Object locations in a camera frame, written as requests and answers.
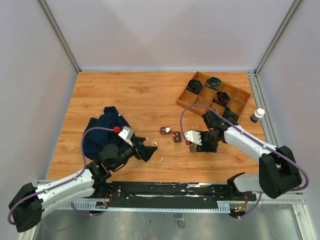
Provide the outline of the grey pill box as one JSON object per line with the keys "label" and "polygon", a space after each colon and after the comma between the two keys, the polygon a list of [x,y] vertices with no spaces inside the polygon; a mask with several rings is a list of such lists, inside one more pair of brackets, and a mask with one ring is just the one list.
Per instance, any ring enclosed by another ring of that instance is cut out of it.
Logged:
{"label": "grey pill box", "polygon": [[191,153],[196,153],[197,152],[197,145],[196,144],[190,144],[189,145],[189,150]]}

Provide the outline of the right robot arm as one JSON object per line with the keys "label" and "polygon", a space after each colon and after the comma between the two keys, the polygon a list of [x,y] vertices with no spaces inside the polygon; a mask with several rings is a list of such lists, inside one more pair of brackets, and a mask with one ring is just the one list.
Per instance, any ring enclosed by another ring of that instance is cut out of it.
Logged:
{"label": "right robot arm", "polygon": [[299,169],[291,149],[268,144],[245,131],[236,122],[226,122],[213,111],[202,115],[206,131],[197,133],[199,153],[216,153],[218,144],[230,144],[258,164],[258,173],[241,172],[227,180],[226,193],[232,200],[240,199],[245,192],[264,193],[271,199],[293,191],[302,184]]}

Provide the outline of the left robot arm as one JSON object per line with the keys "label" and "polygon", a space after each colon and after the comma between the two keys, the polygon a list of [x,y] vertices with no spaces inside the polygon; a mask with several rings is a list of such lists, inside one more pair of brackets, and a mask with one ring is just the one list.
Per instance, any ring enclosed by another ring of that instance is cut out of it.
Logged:
{"label": "left robot arm", "polygon": [[36,226],[48,214],[75,200],[94,195],[101,198],[107,193],[107,179],[123,168],[130,158],[147,162],[157,146],[144,145],[144,137],[133,137],[122,147],[107,144],[85,168],[60,180],[34,186],[24,184],[8,205],[9,224],[22,233]]}

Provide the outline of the dark blue rolled sock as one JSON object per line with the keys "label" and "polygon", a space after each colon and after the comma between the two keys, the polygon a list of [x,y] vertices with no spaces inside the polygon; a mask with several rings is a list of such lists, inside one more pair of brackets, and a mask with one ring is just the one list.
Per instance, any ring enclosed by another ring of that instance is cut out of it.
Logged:
{"label": "dark blue rolled sock", "polygon": [[233,112],[228,106],[224,108],[224,112],[222,114],[222,117],[234,124],[238,122],[239,115],[235,112]]}

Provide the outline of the brown double pill box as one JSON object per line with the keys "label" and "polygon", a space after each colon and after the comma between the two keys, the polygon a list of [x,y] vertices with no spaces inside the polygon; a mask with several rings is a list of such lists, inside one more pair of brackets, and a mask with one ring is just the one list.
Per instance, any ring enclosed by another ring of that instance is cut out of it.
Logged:
{"label": "brown double pill box", "polygon": [[172,133],[172,136],[173,136],[174,143],[181,143],[182,142],[182,134],[180,131],[174,131]]}

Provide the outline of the black patterned rolled sock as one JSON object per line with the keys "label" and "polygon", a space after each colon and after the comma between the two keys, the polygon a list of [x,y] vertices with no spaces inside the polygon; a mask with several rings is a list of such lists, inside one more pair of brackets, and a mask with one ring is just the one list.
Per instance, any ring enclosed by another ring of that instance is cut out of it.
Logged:
{"label": "black patterned rolled sock", "polygon": [[220,106],[226,107],[229,100],[230,100],[230,97],[226,92],[218,91],[213,99],[213,102]]}

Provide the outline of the dark blue cloth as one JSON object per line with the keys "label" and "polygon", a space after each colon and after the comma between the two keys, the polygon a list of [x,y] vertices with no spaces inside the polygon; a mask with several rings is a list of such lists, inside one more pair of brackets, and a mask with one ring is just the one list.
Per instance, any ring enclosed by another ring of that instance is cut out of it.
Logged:
{"label": "dark blue cloth", "polygon": [[[116,107],[110,106],[104,108],[103,114],[99,118],[91,117],[85,131],[94,127],[114,129],[114,127],[122,128],[124,126],[130,127]],[[84,137],[82,145],[84,155],[88,159],[94,160],[108,144],[114,144],[121,148],[125,145],[125,142],[113,131],[93,129]]]}

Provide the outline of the wooden divided tray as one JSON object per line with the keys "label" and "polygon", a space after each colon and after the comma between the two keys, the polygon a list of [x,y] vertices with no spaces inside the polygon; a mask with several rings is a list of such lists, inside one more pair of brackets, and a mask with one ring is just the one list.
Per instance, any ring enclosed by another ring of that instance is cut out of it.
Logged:
{"label": "wooden divided tray", "polygon": [[[222,84],[218,90],[214,90],[206,86],[206,80],[210,77],[216,77],[222,81]],[[193,92],[186,90],[188,82],[190,80],[201,81],[203,88],[198,94],[194,94]],[[234,113],[238,114],[239,118],[242,115],[251,97],[250,92],[246,91],[245,89],[239,86],[239,83],[243,83],[243,79],[240,78],[240,75],[238,73],[203,73],[197,71],[193,74],[190,80],[187,82],[184,90],[177,98],[176,104],[182,108],[186,108],[190,105],[193,105],[193,107],[189,108],[188,110],[199,116],[202,116],[206,112],[208,112],[208,108],[213,109],[221,116],[223,115],[225,106],[221,106],[213,102],[213,99],[215,98],[217,92],[226,92],[229,95],[230,100],[227,106]]]}

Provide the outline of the dark bottle white cap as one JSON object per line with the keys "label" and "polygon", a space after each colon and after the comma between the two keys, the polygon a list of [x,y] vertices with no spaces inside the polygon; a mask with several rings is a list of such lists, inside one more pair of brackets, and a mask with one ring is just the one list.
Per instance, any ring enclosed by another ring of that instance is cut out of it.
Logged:
{"label": "dark bottle white cap", "polygon": [[264,117],[264,115],[265,110],[263,108],[258,108],[253,112],[253,114],[250,117],[250,120],[255,124],[259,123],[261,119]]}

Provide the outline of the black yellow rolled sock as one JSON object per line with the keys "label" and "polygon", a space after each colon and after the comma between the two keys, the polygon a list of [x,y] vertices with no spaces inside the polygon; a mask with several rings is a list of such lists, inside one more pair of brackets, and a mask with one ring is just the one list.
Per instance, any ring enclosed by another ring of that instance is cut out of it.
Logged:
{"label": "black yellow rolled sock", "polygon": [[222,81],[217,77],[209,77],[205,83],[206,87],[216,91],[220,88],[221,85],[222,85]]}

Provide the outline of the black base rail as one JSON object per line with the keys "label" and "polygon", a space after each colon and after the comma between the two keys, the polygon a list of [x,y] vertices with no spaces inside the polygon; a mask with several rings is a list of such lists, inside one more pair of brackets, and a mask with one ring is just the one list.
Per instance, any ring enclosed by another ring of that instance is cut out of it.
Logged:
{"label": "black base rail", "polygon": [[94,193],[110,206],[137,209],[214,209],[218,201],[252,203],[251,192],[234,193],[226,184],[203,182],[109,181]]}

